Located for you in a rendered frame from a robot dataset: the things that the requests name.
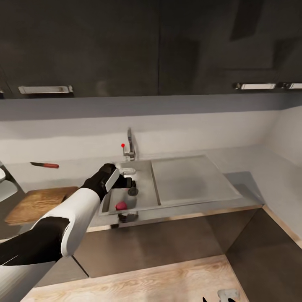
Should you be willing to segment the cutting board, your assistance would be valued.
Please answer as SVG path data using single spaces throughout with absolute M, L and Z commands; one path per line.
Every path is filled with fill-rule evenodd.
M 39 220 L 78 189 L 74 186 L 29 191 L 7 215 L 4 222 L 11 224 Z

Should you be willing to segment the vidalia onion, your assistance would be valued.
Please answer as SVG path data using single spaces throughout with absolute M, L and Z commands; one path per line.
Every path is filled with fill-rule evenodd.
M 115 205 L 114 207 L 116 207 L 117 211 L 122 211 L 122 210 L 127 210 L 128 209 L 126 203 L 124 203 L 124 202 L 120 202 L 117 205 Z

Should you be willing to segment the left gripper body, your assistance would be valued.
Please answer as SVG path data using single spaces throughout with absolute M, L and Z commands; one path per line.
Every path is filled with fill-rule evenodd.
M 114 188 L 131 188 L 131 187 L 132 187 L 132 178 L 122 176 L 122 181 L 120 182 L 120 184 L 118 186 L 113 185 L 112 189 L 114 189 Z

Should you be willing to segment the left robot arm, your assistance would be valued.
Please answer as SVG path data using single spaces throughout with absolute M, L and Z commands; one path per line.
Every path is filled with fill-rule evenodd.
M 30 231 L 0 244 L 0 302 L 20 302 L 62 257 L 79 247 L 104 196 L 136 187 L 133 168 L 105 164 L 73 195 L 46 213 Z

